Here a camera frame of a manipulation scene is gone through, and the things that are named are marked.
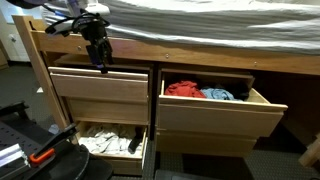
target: wooden drawer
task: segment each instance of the wooden drawer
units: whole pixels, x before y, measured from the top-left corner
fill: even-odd
[[[148,75],[50,67],[74,121],[148,124]]]
[[[194,74],[198,79],[216,83],[245,82],[251,87],[253,77],[245,74],[205,73],[163,69],[159,96],[157,128],[163,130],[269,136],[283,116],[286,105],[271,104],[253,88],[244,102],[192,97],[166,96],[166,80],[177,73]]]
[[[157,131],[157,151],[216,156],[244,157],[256,139],[219,134]]]
[[[79,122],[77,125],[78,133],[77,138],[86,137],[86,131],[91,125],[97,123],[92,122]],[[115,174],[122,175],[142,175],[143,162],[145,160],[145,152],[147,148],[147,128],[145,128],[144,136],[142,140],[142,151],[139,156],[127,156],[127,155],[114,155],[106,153],[93,153],[97,157],[103,158],[113,166]]]

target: bed frame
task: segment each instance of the bed frame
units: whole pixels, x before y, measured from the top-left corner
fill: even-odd
[[[68,37],[49,37],[44,32],[45,25],[43,21],[36,20],[32,16],[13,16],[13,19],[30,57],[35,74],[47,96],[54,119],[60,128],[64,128],[69,123],[69,117],[66,115],[68,110],[64,107],[64,103],[62,103],[63,100],[59,98],[55,92],[47,66],[52,64],[54,59],[67,53],[87,55],[85,46],[88,45],[89,42],[85,41],[80,35],[74,34]],[[112,55],[118,59],[139,60],[154,64],[176,63],[178,66],[197,65],[203,68],[245,69],[258,72],[258,74],[262,73],[262,77],[270,75],[276,79],[285,76],[291,80],[295,78],[305,80],[311,77],[311,79],[315,80],[314,82],[319,81],[320,56],[121,38],[110,38],[110,43],[113,48]],[[266,92],[268,92],[268,88],[272,85],[272,80],[262,82],[265,82],[264,88]],[[312,88],[314,85],[316,84],[311,83],[309,86],[306,86],[306,88]],[[283,96],[288,95],[287,97],[290,97],[289,94],[291,93],[288,92],[283,94]],[[316,103],[306,100],[305,102],[293,102],[292,106],[301,104],[310,107],[310,109],[313,108],[315,111],[319,111],[315,107],[317,105]],[[320,114],[316,114],[315,116],[313,119],[318,119]],[[298,114],[292,117],[292,119],[292,121],[284,121],[284,125],[303,144],[306,146],[310,144],[310,141],[304,141],[306,138],[303,137],[306,136],[306,132],[309,133],[308,135],[316,137],[315,143],[309,147],[300,159],[303,165],[311,165],[320,155],[320,151],[318,150],[320,149],[320,143],[318,143],[319,139],[317,139],[318,137],[320,138],[320,135],[317,135],[318,132],[316,132],[320,132],[320,126],[319,128],[314,128],[312,132],[308,132],[308,128],[305,128],[307,130],[301,130],[301,127],[299,127],[301,123],[304,123],[303,114]],[[320,125],[320,123],[307,121],[304,125],[306,127],[315,127],[315,125]]]

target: wall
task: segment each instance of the wall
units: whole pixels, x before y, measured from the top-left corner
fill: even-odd
[[[0,7],[4,6],[7,6],[7,2],[5,2],[5,0],[0,0]],[[16,41],[12,42],[10,36],[15,38]],[[23,62],[30,61],[16,26],[6,22],[2,11],[0,12],[0,39],[10,60]]]

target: folded clothes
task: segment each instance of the folded clothes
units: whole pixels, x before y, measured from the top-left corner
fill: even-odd
[[[192,81],[180,81],[171,84],[165,91],[165,95],[206,98],[198,89],[197,83]]]
[[[201,92],[208,99],[242,101],[239,99],[235,99],[231,93],[220,88],[203,88],[201,89]]]
[[[137,156],[141,154],[142,143],[139,144],[134,154],[128,151],[129,144],[134,136],[134,127],[99,124],[91,126],[85,137],[79,139],[79,144],[85,145],[90,153]]]

